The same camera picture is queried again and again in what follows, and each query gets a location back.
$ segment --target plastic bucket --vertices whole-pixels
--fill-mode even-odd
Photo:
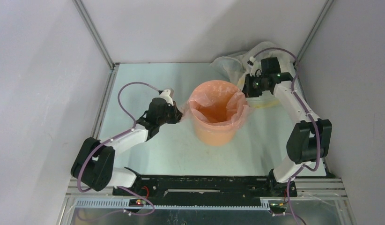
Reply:
[[[192,92],[190,98],[204,94],[211,102],[209,107],[197,108],[209,122],[201,121],[194,113],[192,117],[195,133],[202,142],[211,146],[221,146],[232,140],[237,131],[237,124],[214,126],[212,123],[227,121],[227,103],[237,92],[241,92],[237,86],[219,80],[202,83]]]

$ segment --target plastic bag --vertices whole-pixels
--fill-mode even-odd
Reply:
[[[252,111],[237,86],[218,80],[198,86],[182,110],[183,119],[192,118],[198,138],[212,146],[229,142]]]
[[[270,47],[277,47],[277,45],[269,41],[261,42],[248,52],[238,52],[232,55],[219,57],[215,59],[210,65],[222,75],[227,76],[232,84],[236,85],[239,89],[242,90],[245,83],[244,74],[250,72],[251,70],[250,66],[248,65],[249,58],[261,50]],[[294,74],[294,68],[290,64],[290,56],[286,52],[279,50],[269,50],[258,55],[256,60],[260,61],[268,57],[278,58],[281,72],[289,72]]]

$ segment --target orange plastic bag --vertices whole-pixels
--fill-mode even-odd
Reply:
[[[221,146],[234,137],[251,111],[237,86],[214,80],[202,83],[192,92],[184,107],[184,117],[192,117],[201,141]]]

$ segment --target white wall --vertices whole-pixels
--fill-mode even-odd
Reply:
[[[212,62],[271,40],[297,54],[326,0],[84,0],[114,62]]]
[[[70,0],[0,0],[0,225],[55,224],[109,68]]]
[[[336,1],[301,65],[358,224],[385,225],[385,0]]]

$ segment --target metal frame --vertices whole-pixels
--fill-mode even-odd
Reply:
[[[81,206],[77,205],[79,200],[97,199],[97,205],[90,205],[89,208],[103,208],[103,203],[114,201],[128,201],[133,197],[113,196],[112,188],[107,187],[102,191],[89,191],[80,193],[76,187],[77,180],[72,179],[68,186],[65,200],[61,208],[58,225],[69,225],[72,222],[72,215],[75,208]],[[327,179],[327,178],[296,178],[297,197],[293,201],[333,201],[337,209],[339,219],[342,225],[355,225],[356,221],[351,211],[350,204],[344,185],[341,179]],[[194,207],[196,210],[266,210],[266,204],[271,201],[282,201],[282,197],[263,197],[260,198],[264,205],[257,208],[229,208],[229,207]],[[158,210],[162,209],[184,209],[183,207],[174,206],[156,206]]]
[[[299,62],[302,60],[305,51],[307,50],[308,46],[310,45],[312,39],[314,38],[315,34],[317,33],[322,21],[325,19],[327,13],[329,12],[330,8],[332,7],[335,0],[326,0],[324,6],[321,9],[321,12],[319,13],[314,25],[312,26],[306,40],[303,43],[302,48],[300,49],[299,53],[297,54],[297,60]]]
[[[95,41],[97,47],[99,48],[101,54],[103,55],[104,59],[106,60],[108,66],[110,69],[114,68],[114,62],[112,61],[110,54],[108,53],[106,47],[104,46],[103,40],[101,39],[99,33],[97,32],[97,29],[95,25],[92,22],[92,19],[89,16],[88,11],[86,10],[85,5],[83,4],[82,0],[73,0],[75,7],[77,8],[78,12],[81,15],[82,20],[84,21],[86,27],[89,30],[89,33],[92,35],[93,40]]]
[[[111,68],[111,73],[108,77],[108,80],[106,82],[106,87],[104,90],[104,94],[102,97],[102,101],[95,119],[95,123],[92,129],[92,136],[98,137],[100,133],[100,129],[102,126],[103,118],[105,115],[105,110],[109,102],[109,98],[111,95],[111,91],[114,85],[114,81],[118,72],[118,64],[114,64],[107,49],[104,46],[104,43],[102,39],[100,38],[100,35],[97,32],[96,27],[94,26],[82,0],[73,0],[78,12],[81,15],[81,18],[85,22],[89,32],[92,35],[92,38],[94,39],[97,47],[99,48],[100,52],[102,53],[103,57],[105,58],[106,62],[108,63],[109,67]],[[307,47],[310,45],[313,37],[317,33],[323,19],[327,15],[329,9],[333,5],[334,0],[327,0],[324,4],[320,14],[318,15],[309,35],[307,36],[302,48],[300,49],[297,58],[300,61],[305,51],[307,50]],[[325,201],[325,200],[333,200],[335,203],[335,207],[338,210],[338,215],[341,221],[341,224],[343,225],[355,225],[356,221],[353,216],[350,204],[348,202],[347,193],[345,191],[344,185],[341,181],[341,179],[328,179],[328,178],[298,178],[295,179],[295,184],[297,188],[297,197],[293,198],[294,201]],[[74,213],[75,209],[75,203],[79,198],[97,198],[97,199],[128,199],[130,197],[125,196],[112,196],[112,188],[106,187],[100,192],[94,192],[89,191],[86,193],[80,193],[76,187],[76,179],[72,178],[70,180],[65,199],[63,201],[61,211],[58,217],[58,225],[69,225],[72,221],[72,215]],[[262,197],[260,198],[264,202],[268,201],[280,201],[283,200],[279,197]]]
[[[103,119],[105,116],[105,111],[107,109],[107,105],[108,105],[108,102],[110,99],[112,88],[114,86],[115,77],[117,76],[118,68],[119,68],[119,63],[116,63],[114,66],[114,69],[112,69],[110,71],[110,74],[109,74],[107,82],[106,82],[106,87],[104,89],[104,93],[102,96],[102,101],[100,103],[99,110],[97,111],[95,123],[93,125],[92,133],[91,133],[91,136],[96,138],[96,139],[99,137],[100,129],[102,128],[102,123],[103,123]]]
[[[132,198],[85,198],[80,197],[75,200],[75,208],[104,208],[104,209],[141,209],[141,206],[128,206]],[[178,206],[178,205],[155,205],[156,210],[201,210],[200,206]],[[262,200],[259,206],[239,206],[239,207],[204,207],[207,210],[270,210],[268,200]]]

